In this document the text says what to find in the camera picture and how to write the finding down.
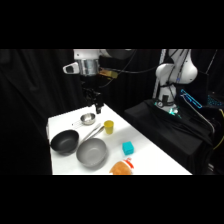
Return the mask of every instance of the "black background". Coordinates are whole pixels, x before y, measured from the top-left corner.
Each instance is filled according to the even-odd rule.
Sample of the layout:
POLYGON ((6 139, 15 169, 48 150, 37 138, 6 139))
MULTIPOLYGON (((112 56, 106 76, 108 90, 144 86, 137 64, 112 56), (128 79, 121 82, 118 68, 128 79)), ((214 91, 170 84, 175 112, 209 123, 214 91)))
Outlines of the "black background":
MULTIPOLYGON (((200 71, 207 70, 215 50, 193 50, 200 71)), ((160 54, 161 49, 139 49, 126 70, 154 67, 160 54)), ((48 118, 85 106, 79 76, 62 71, 73 60, 72 49, 0 49, 0 174, 52 174, 48 118)), ((128 61, 102 58, 100 64, 122 69, 128 61)), ((223 61, 224 50, 219 49, 209 71, 209 89, 221 95, 223 61)), ((124 110, 152 97, 155 80, 155 71, 121 74, 102 90, 105 103, 123 116, 124 110)))

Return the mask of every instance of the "white table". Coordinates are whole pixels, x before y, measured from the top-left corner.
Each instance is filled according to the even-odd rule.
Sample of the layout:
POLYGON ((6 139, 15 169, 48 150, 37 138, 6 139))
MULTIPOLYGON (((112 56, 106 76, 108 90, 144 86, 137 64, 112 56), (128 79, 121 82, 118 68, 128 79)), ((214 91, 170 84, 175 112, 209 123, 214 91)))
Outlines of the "white table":
MULTIPOLYGON (((86 107, 49 118, 49 141, 60 132, 72 129, 72 124, 86 113, 96 114, 95 107, 86 107)), ((117 162, 126 158, 132 158, 132 163, 135 167, 134 175, 191 175, 106 105, 102 109, 102 114, 96 116, 94 125, 83 126, 77 129, 80 141, 98 123, 101 123, 103 126, 107 120, 114 121, 114 134, 107 135, 104 131, 96 137, 103 140, 109 150, 109 155, 105 162, 95 169, 88 169, 79 163, 76 153, 70 156, 62 156, 51 149, 54 175, 109 175, 111 168, 117 162), (132 142, 135 153, 127 157, 123 153, 122 143, 129 141, 132 142)))

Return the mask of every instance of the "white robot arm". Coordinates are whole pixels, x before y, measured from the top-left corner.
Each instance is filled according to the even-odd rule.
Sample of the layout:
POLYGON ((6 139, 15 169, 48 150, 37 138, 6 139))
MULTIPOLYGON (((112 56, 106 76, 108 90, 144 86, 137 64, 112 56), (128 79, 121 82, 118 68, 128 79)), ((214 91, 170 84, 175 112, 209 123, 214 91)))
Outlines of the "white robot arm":
POLYGON ((80 74, 83 95, 87 105, 95 104, 97 114, 104 106, 101 93, 95 91, 96 75, 99 74, 99 57, 124 60, 134 53, 135 49, 74 49, 75 63, 63 68, 66 74, 80 74))
MULTIPOLYGON (((175 49, 169 50, 171 56, 175 49)), ((176 88, 173 85, 190 84, 198 74, 191 60, 191 49, 179 49, 172 57, 174 64, 162 64, 157 68, 156 76, 160 80, 160 94, 157 107, 164 111, 175 111, 176 88)))
MULTIPOLYGON (((82 77, 94 79, 96 74, 99 74, 100 56, 123 60, 130 57, 134 51, 135 49, 74 49, 75 63, 65 66, 63 70, 66 74, 80 74, 82 77)), ((170 49, 169 55, 172 56, 175 51, 170 49)), ((162 64, 156 71, 160 80, 160 94, 156 105, 167 112, 176 108, 176 88, 173 83, 189 84, 198 74, 191 60, 191 49, 178 49, 172 59, 174 64, 162 64)), ((97 113, 100 113, 103 107, 101 94, 95 92, 90 85, 83 86, 83 90, 88 106, 95 104, 97 113)))
POLYGON ((124 60, 130 57, 134 49, 74 49, 75 63, 63 68, 66 74, 95 76, 99 73, 99 57, 124 60))

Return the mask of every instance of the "plastic cup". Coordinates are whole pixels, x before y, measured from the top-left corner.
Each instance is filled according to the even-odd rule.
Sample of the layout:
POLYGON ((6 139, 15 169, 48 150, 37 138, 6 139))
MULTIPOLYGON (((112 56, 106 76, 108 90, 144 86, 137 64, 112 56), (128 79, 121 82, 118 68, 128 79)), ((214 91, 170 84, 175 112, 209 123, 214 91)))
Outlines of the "plastic cup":
POLYGON ((113 134, 114 132, 114 122, 113 121, 106 121, 104 123, 105 131, 108 135, 113 134))

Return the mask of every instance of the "toy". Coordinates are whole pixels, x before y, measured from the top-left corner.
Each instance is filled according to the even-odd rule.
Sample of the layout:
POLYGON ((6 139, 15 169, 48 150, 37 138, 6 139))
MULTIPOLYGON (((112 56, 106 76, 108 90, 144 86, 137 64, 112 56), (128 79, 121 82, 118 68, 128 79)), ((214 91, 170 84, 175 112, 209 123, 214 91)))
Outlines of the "toy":
POLYGON ((120 161, 114 165, 111 169, 110 174, 115 176, 130 176, 133 174, 134 166, 130 162, 131 159, 120 161))
POLYGON ((134 153, 134 146, 131 142, 123 143, 123 151, 126 156, 129 156, 134 153))

